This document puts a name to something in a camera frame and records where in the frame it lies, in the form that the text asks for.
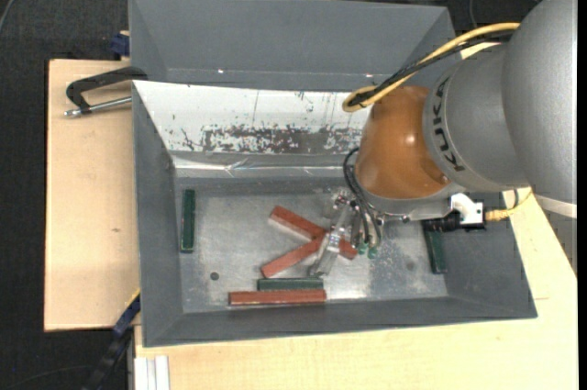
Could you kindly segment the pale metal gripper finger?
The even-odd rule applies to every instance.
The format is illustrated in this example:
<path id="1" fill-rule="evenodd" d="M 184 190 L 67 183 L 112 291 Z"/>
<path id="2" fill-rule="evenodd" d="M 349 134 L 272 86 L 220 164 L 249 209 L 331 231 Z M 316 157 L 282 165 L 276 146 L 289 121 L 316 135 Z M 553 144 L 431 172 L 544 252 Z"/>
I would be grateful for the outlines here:
<path id="1" fill-rule="evenodd" d="M 328 234 L 327 244 L 323 253 L 323 272 L 329 273 L 336 262 L 336 259 L 340 253 L 340 233 L 333 231 Z"/>
<path id="2" fill-rule="evenodd" d="M 311 276 L 323 276 L 329 273 L 331 269 L 329 243 L 329 236 L 325 236 L 317 252 L 316 261 L 310 267 Z"/>

